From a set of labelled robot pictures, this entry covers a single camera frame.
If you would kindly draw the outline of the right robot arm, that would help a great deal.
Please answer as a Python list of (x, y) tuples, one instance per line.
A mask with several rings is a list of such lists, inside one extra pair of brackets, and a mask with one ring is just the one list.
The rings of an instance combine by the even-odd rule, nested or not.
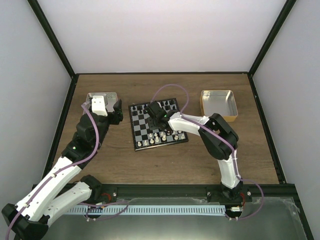
[(166, 112), (157, 101), (147, 105), (146, 112), (150, 128), (199, 136), (208, 153), (218, 162), (223, 198), (232, 202), (240, 196), (243, 183), (237, 164), (239, 137), (220, 114), (194, 116), (177, 110)]

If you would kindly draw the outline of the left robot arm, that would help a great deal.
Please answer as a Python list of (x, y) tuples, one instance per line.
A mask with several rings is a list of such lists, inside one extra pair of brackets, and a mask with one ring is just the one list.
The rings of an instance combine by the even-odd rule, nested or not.
[(22, 240), (40, 240), (49, 227), (68, 210), (87, 200), (102, 196), (101, 183), (91, 175), (83, 177), (71, 189), (61, 190), (98, 153), (110, 125), (123, 120), (122, 101), (108, 112), (103, 96), (94, 96), (82, 104), (84, 110), (71, 142), (65, 147), (51, 171), (16, 204), (8, 203), (1, 213), (8, 226), (5, 239), (14, 232)]

